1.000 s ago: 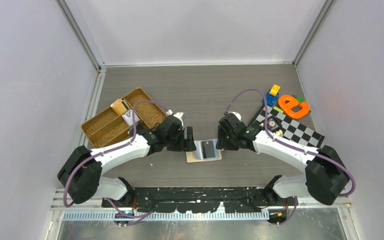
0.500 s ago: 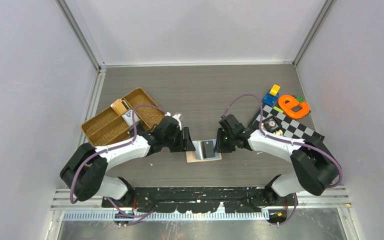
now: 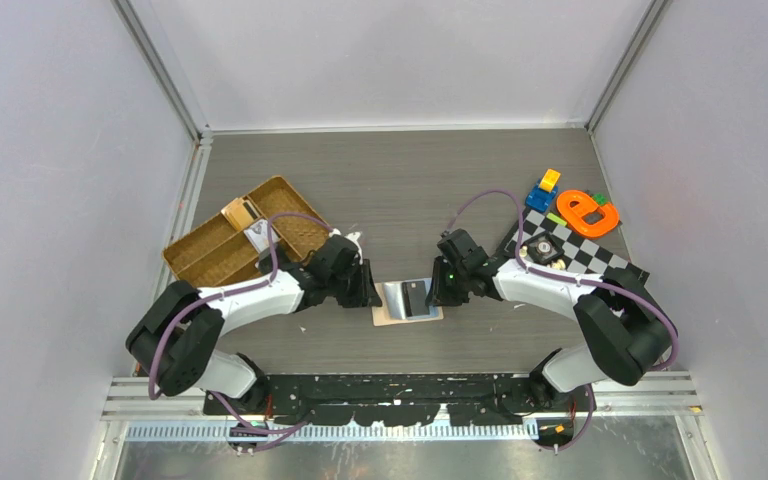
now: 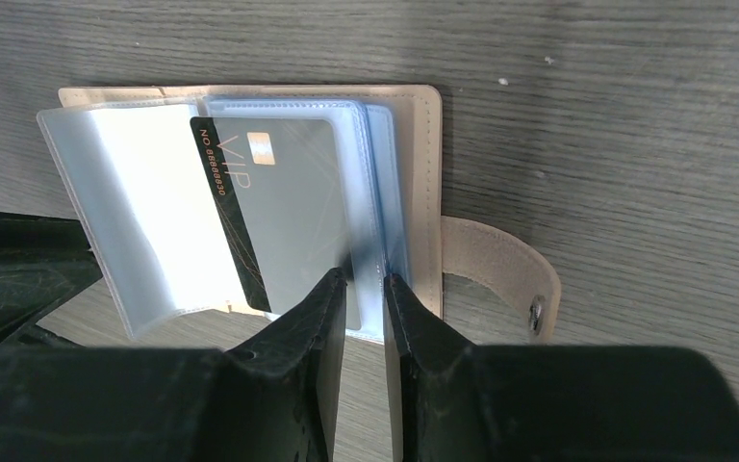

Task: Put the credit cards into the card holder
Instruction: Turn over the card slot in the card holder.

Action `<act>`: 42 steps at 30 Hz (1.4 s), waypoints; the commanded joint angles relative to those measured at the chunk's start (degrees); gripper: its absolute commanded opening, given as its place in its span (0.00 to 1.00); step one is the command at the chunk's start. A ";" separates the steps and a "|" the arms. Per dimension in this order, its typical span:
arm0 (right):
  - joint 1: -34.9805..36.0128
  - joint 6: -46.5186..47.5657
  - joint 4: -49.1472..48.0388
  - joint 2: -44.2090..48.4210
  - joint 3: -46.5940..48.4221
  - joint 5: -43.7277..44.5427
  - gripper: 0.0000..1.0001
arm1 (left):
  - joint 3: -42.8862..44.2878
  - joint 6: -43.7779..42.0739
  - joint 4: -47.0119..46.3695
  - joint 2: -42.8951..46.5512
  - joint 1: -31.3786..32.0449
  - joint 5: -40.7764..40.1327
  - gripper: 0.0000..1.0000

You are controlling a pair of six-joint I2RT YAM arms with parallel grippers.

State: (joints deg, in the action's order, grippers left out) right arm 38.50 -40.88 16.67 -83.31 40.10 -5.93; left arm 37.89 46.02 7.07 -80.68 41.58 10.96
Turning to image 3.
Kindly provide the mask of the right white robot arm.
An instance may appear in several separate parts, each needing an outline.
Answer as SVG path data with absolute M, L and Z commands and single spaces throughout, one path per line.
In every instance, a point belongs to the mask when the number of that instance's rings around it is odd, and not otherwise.
M 486 297 L 533 305 L 578 325 L 583 344 L 553 352 L 529 374 L 532 400 L 544 410 L 603 379 L 634 386 L 663 354 L 676 352 L 675 326 L 627 269 L 572 275 L 518 256 L 491 256 L 463 229 L 443 233 L 437 247 L 429 304 L 454 307 Z

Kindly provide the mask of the black credit card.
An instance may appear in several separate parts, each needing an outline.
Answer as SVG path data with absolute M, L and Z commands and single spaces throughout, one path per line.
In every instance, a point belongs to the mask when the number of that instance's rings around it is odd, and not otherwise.
M 405 318 L 424 317 L 430 313 L 427 304 L 427 288 L 424 280 L 410 280 L 401 284 Z

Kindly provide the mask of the beige card holder wallet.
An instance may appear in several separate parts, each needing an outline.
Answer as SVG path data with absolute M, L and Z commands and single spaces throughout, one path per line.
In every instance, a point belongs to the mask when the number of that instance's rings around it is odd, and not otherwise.
M 441 307 L 427 303 L 430 278 L 375 283 L 374 286 L 382 301 L 380 307 L 371 308 L 375 327 L 409 325 L 444 318 Z

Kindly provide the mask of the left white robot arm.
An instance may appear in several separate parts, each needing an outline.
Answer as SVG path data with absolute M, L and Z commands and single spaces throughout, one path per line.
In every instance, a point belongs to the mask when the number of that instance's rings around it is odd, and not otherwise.
M 218 341 L 253 322 L 298 313 L 329 297 L 343 308 L 382 304 L 369 260 L 354 239 L 339 234 L 309 261 L 276 262 L 261 278 L 202 289 L 185 280 L 169 284 L 125 347 L 147 372 L 151 398 L 198 388 L 253 414 L 265 405 L 265 375 L 247 356 L 218 350 Z

